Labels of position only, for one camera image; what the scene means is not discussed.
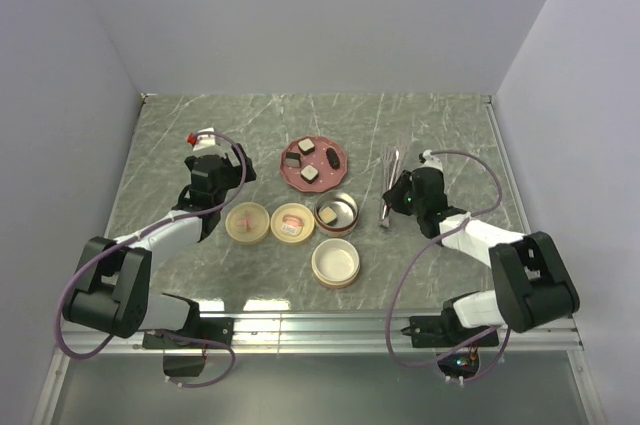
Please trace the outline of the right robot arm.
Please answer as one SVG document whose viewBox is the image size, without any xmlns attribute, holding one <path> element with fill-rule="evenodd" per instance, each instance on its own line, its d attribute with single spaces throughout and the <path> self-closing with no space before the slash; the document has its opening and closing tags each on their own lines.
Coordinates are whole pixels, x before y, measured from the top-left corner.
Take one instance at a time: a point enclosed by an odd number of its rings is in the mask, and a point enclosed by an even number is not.
<svg viewBox="0 0 640 425">
<path fill-rule="evenodd" d="M 415 217 L 421 233 L 435 244 L 491 270 L 491 290 L 444 303 L 440 329 L 448 342 L 463 344 L 479 327 L 507 326 L 524 333 L 579 310 L 577 289 L 551 236 L 508 231 L 450 205 L 440 169 L 402 172 L 383 199 L 391 210 Z"/>
</svg>

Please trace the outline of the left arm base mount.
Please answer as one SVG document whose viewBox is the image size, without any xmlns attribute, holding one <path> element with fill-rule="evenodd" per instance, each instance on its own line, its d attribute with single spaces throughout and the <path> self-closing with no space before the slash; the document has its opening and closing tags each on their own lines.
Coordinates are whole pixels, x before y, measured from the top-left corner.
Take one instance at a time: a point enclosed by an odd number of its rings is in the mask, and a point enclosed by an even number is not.
<svg viewBox="0 0 640 425">
<path fill-rule="evenodd" d="M 210 348 L 212 342 L 230 346 L 235 320 L 231 317 L 199 317 L 193 324 L 177 332 L 145 332 L 142 348 L 148 350 L 175 350 Z"/>
</svg>

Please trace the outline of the metal tongs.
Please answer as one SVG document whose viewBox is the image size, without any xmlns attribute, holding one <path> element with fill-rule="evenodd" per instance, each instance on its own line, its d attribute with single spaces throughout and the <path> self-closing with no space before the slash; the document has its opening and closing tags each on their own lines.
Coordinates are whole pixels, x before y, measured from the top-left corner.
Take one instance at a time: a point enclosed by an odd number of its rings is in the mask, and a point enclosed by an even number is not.
<svg viewBox="0 0 640 425">
<path fill-rule="evenodd" d="M 385 147 L 381 153 L 382 164 L 382 187 L 381 195 L 384 195 L 396 182 L 404 162 L 409 145 L 399 143 L 394 146 Z M 390 227 L 390 209 L 384 198 L 380 199 L 379 226 L 383 229 Z"/>
</svg>

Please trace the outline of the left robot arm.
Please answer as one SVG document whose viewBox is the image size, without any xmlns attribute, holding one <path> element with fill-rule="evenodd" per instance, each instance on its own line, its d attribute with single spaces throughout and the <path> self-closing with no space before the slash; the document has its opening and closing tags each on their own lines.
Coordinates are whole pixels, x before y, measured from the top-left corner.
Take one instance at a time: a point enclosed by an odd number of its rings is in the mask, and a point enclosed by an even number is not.
<svg viewBox="0 0 640 425">
<path fill-rule="evenodd" d="M 76 272 L 59 301 L 57 319 L 128 338 L 142 328 L 152 270 L 177 252 L 206 239 L 221 210 L 257 178 L 241 144 L 230 143 L 233 164 L 218 148 L 194 149 L 185 159 L 190 183 L 160 220 L 117 239 L 95 237 L 85 245 Z"/>
</svg>

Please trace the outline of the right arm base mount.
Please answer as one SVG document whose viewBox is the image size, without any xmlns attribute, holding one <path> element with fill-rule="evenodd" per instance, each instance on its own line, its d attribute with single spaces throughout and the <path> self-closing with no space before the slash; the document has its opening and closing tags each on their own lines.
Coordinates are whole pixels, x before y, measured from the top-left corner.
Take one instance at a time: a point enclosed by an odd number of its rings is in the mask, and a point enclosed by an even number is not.
<svg viewBox="0 0 640 425">
<path fill-rule="evenodd" d="M 464 328 L 455 314 L 443 311 L 440 315 L 411 316 L 401 333 L 411 339 L 413 348 L 451 348 L 487 329 Z"/>
</svg>

